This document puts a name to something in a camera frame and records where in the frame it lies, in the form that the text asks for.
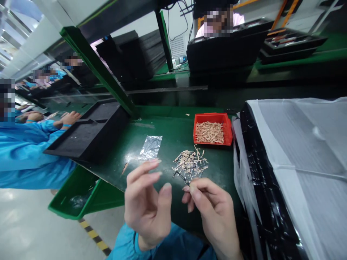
black box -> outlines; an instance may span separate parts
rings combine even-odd
[[[308,58],[316,51],[316,49],[317,48],[304,49],[301,51],[287,52],[278,55],[269,55],[265,50],[261,49],[259,52],[259,58],[261,59],[262,64],[299,60],[303,58]]]
[[[96,162],[113,147],[129,119],[115,99],[98,101],[44,153]]]
[[[223,37],[199,37],[189,42],[190,72],[253,65],[273,21],[257,19],[233,28]]]
[[[166,63],[159,30],[141,37],[130,31],[106,38],[96,49],[119,82],[149,80]]]

green table surface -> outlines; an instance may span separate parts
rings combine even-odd
[[[131,120],[119,136],[117,144],[105,154],[102,163],[83,162],[83,167],[122,191],[127,187],[127,175],[143,161],[138,160],[141,148],[148,135],[163,136],[158,157],[162,160],[156,171],[162,171],[158,183],[159,190],[166,182],[172,184],[172,221],[180,227],[197,233],[203,233],[200,213],[194,210],[188,214],[187,205],[182,204],[185,183],[180,177],[173,178],[175,166],[173,160],[184,150],[193,151],[193,128],[196,113],[222,112],[216,108],[182,108],[182,107],[139,107],[141,118]],[[240,219],[243,208],[234,185],[234,166],[232,146],[197,145],[205,150],[204,157],[209,168],[203,176],[208,177],[220,187],[228,191],[233,200],[236,218]],[[128,167],[122,174],[125,164]]]

small component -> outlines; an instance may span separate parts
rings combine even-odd
[[[185,150],[173,161],[177,164],[177,167],[172,167],[175,171],[173,178],[178,174],[185,183],[190,183],[188,179],[192,181],[193,178],[201,178],[203,171],[208,168],[207,160],[202,157],[205,150],[202,156],[199,156],[200,148],[196,148],[196,145],[194,145],[196,152]]]

yellow black tape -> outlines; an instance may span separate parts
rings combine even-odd
[[[82,228],[84,228],[84,230],[88,233],[90,238],[94,240],[94,242],[101,249],[101,251],[103,251],[106,256],[109,256],[112,250],[108,247],[108,245],[105,244],[105,242],[89,225],[89,223],[84,218],[80,219],[78,222],[80,223]]]

hand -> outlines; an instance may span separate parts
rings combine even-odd
[[[38,111],[32,111],[30,114],[28,114],[28,120],[39,122],[43,120],[43,114]]]
[[[18,108],[16,108],[17,110],[23,110],[23,109],[26,109],[28,108],[30,105],[21,105],[19,106]]]
[[[29,111],[29,112],[25,112],[23,114],[21,114],[20,116],[17,116],[16,118],[22,123],[24,124],[26,122],[26,120],[28,119],[28,116],[32,113],[37,113],[37,111]]]
[[[76,121],[81,117],[80,113],[77,113],[76,111],[72,111],[71,113],[67,113],[61,118],[61,122],[64,125],[73,125],[76,123]]]
[[[195,179],[183,190],[182,202],[188,203],[188,212],[194,204],[200,211],[204,233],[218,259],[243,259],[230,194],[207,178]]]
[[[160,162],[158,159],[145,162],[127,176],[124,219],[138,233],[142,252],[156,247],[171,230],[171,184],[166,183],[158,194],[153,184],[162,173],[148,173]]]

